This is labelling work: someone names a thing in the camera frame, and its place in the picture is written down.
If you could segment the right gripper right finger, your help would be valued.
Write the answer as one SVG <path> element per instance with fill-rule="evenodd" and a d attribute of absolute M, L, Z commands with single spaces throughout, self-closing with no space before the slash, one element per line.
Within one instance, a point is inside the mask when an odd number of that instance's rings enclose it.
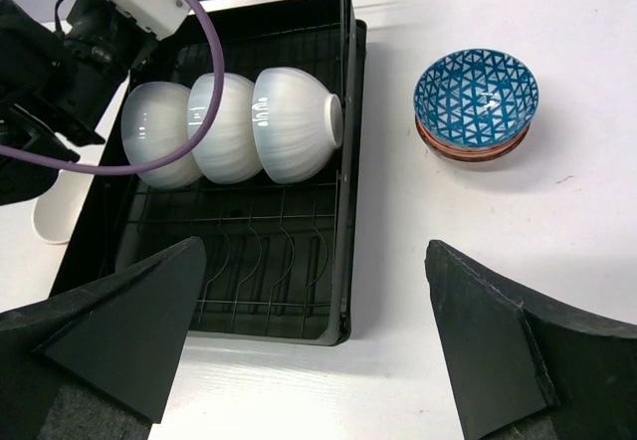
<path fill-rule="evenodd" d="M 633 439 L 636 328 L 506 278 L 440 240 L 430 300 L 467 439 Z"/>

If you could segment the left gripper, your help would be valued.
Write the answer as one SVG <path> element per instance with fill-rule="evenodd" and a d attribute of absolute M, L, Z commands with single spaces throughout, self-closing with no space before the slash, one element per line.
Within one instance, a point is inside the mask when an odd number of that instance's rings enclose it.
<path fill-rule="evenodd" d="M 151 32 L 110 0 L 57 0 L 55 34 L 78 63 L 110 82 L 121 82 L 158 46 Z"/>

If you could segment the white bowl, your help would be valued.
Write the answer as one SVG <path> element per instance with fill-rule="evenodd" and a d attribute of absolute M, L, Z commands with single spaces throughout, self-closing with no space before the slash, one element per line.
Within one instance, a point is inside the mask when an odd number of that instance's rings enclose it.
<path fill-rule="evenodd" d="M 255 82 L 251 111 L 261 163 L 276 183 L 312 178 L 341 148 L 340 99 L 303 70 L 262 71 Z"/>
<path fill-rule="evenodd" d="M 223 96 L 214 122 L 192 150 L 201 172 L 213 183 L 240 183 L 263 169 L 252 126 L 254 87 L 243 76 L 224 75 Z"/>
<path fill-rule="evenodd" d="M 171 82 L 150 82 L 134 88 L 121 115 L 121 138 L 131 165 L 143 164 L 167 154 L 188 140 L 187 104 L 190 90 Z M 202 177 L 194 156 L 189 153 L 139 178 L 152 188 L 176 189 Z"/>

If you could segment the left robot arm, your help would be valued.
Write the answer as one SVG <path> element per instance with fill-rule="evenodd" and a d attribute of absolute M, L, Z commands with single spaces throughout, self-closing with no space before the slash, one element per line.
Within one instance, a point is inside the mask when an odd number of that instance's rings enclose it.
<path fill-rule="evenodd" d="M 1 0 L 1 143 L 77 162 L 64 147 L 100 145 L 113 95 L 157 43 L 107 0 L 75 0 L 71 29 L 53 31 Z"/>

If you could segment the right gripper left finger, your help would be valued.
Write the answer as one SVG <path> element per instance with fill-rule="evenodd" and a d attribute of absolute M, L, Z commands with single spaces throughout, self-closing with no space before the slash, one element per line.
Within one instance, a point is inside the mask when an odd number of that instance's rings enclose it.
<path fill-rule="evenodd" d="M 1 315 L 4 439 L 145 439 L 162 420 L 206 267 L 191 237 Z"/>

